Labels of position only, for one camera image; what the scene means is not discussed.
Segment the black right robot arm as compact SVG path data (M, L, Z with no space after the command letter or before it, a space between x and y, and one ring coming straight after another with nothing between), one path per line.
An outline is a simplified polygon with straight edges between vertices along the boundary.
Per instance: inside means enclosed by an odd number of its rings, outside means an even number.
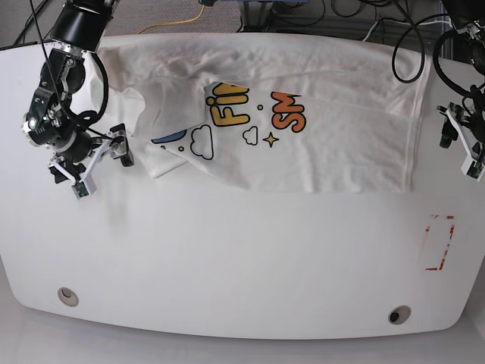
M125 168L134 164L124 124L107 134L91 128L108 106L108 74L96 51L116 7L116 1L65 2L51 31L57 45L43 52L39 85L22 123L23 134L32 145L53 150L48 169L55 183L69 182L77 198L95 192L92 171L105 155ZM101 74L102 103L98 111L77 114L70 105L86 78L86 53Z

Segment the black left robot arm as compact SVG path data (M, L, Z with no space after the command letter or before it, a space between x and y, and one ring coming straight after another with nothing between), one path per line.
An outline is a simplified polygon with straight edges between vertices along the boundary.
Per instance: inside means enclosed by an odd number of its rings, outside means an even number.
M461 97L461 102L437 108L444 117L440 147L448 149L453 142L461 142L466 153L462 173L479 181L484 176L484 2L443 1L439 14L418 21L413 21L397 1L393 4L408 23L408 29L395 45L391 61L393 75L401 83L413 83L424 72L425 44L418 27L428 20L449 19L451 22L434 44L432 63L436 75ZM405 80L397 74L396 56L411 31L417 37L421 60L418 73ZM470 86L460 86L441 67L440 62L446 58L469 63L479 73L478 80Z

